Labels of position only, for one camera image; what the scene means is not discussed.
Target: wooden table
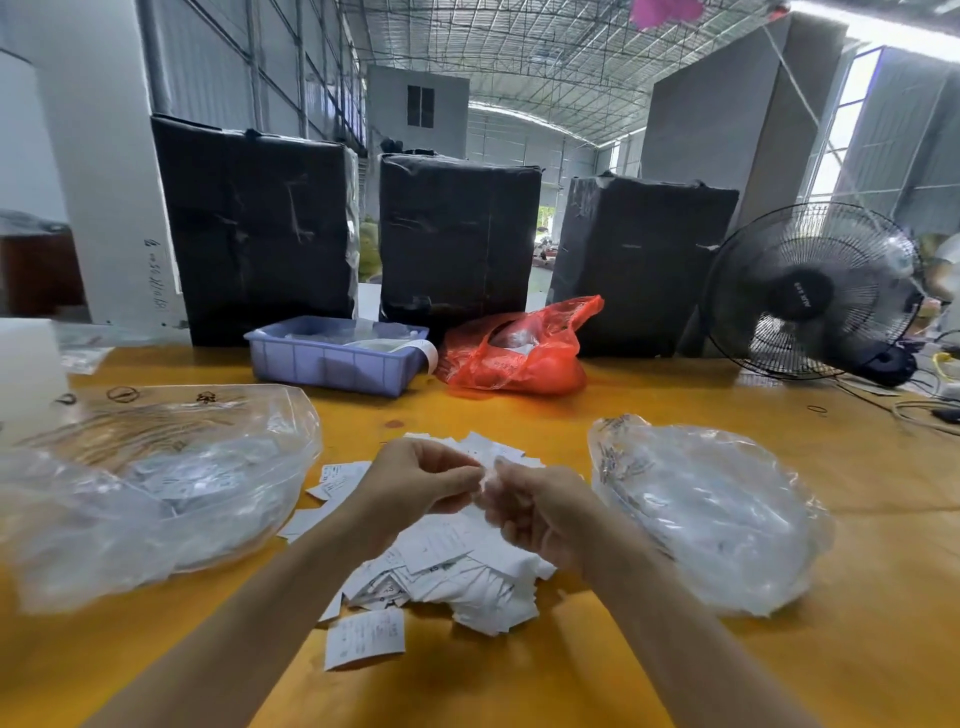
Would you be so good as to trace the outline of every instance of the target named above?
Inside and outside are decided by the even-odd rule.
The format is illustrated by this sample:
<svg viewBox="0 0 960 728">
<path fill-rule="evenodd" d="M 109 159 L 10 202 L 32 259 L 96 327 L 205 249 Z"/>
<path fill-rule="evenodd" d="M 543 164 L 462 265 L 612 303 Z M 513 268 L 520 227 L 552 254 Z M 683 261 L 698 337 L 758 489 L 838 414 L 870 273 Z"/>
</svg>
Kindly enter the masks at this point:
<svg viewBox="0 0 960 728">
<path fill-rule="evenodd" d="M 832 510 L 836 544 L 801 601 L 730 628 L 830 728 L 960 725 L 960 443 L 901 425 L 829 385 L 738 384 L 726 362 L 618 360 L 587 369 L 588 389 L 556 400 L 458 398 L 427 376 L 396 401 L 310 390 L 324 424 L 321 460 L 369 459 L 406 431 L 460 438 L 475 429 L 588 473 L 590 424 L 624 412 L 752 437 L 799 470 Z M 95 376 L 74 383 L 250 381 L 245 352 L 170 348 L 114 352 Z M 301 506 L 308 503 L 303 496 Z M 0 725 L 76 725 L 284 548 L 274 541 L 242 562 L 61 617 L 18 615 L 4 576 Z M 253 725 L 670 725 L 585 585 L 558 574 L 540 585 L 538 604 L 538 619 L 496 639 L 454 625 L 443 606 L 414 605 L 405 655 L 334 673 L 323 671 L 325 631 L 316 629 Z"/>
</svg>

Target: red plastic bag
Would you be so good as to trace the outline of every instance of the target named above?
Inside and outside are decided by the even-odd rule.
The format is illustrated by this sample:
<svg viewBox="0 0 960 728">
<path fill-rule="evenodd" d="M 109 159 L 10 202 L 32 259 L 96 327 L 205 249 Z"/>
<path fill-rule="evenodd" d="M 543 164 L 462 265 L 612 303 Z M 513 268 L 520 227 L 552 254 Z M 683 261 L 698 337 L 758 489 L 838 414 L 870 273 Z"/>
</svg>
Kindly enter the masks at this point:
<svg viewBox="0 0 960 728">
<path fill-rule="evenodd" d="M 503 313 L 447 332 L 437 377 L 454 387 L 565 395 L 587 384 L 575 331 L 603 299 L 561 301 L 533 313 Z"/>
</svg>

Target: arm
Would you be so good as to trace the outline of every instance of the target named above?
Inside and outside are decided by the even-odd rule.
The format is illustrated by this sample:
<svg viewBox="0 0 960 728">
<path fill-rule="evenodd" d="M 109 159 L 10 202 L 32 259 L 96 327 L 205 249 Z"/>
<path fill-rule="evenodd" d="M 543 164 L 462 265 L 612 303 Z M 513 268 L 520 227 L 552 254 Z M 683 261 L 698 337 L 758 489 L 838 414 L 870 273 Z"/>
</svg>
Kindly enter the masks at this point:
<svg viewBox="0 0 960 728">
<path fill-rule="evenodd" d="M 644 532 L 574 471 L 498 463 L 483 505 L 504 538 L 582 571 L 677 728 L 818 728 L 673 575 Z"/>
<path fill-rule="evenodd" d="M 469 502 L 483 469 L 437 443 L 384 447 L 343 505 L 255 574 L 84 728 L 248 725 L 350 573 L 428 511 Z"/>
</svg>

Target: electric fan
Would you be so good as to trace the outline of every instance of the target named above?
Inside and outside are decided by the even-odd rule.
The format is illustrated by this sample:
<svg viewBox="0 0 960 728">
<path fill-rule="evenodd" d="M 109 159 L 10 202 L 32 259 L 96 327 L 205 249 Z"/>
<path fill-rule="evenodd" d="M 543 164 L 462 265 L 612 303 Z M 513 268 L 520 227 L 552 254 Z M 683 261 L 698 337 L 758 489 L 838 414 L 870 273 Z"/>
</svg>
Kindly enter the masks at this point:
<svg viewBox="0 0 960 728">
<path fill-rule="evenodd" d="M 716 348 L 778 378 L 850 372 L 883 386 L 917 369 L 900 338 L 924 299 L 913 241 L 860 206 L 807 203 L 735 232 L 710 268 L 700 313 Z"/>
</svg>

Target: fan grille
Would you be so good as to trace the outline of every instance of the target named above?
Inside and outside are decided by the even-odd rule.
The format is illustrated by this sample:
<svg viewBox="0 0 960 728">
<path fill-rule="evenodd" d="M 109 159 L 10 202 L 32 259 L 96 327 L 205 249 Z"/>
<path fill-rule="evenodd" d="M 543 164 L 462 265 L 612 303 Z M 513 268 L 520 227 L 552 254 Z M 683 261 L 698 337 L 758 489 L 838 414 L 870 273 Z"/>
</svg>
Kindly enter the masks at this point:
<svg viewBox="0 0 960 728">
<path fill-rule="evenodd" d="M 710 341 L 747 369 L 783 378 L 833 376 L 839 370 L 823 361 L 830 358 L 824 342 L 846 356 L 871 352 L 851 364 L 865 364 L 878 344 L 892 346 L 917 314 L 921 275 L 916 246 L 891 220 L 859 206 L 807 203 L 764 215 L 728 238 L 700 310 Z M 822 312 L 818 307 L 818 315 L 801 321 L 772 310 L 772 293 L 811 278 L 824 282 Z"/>
</svg>

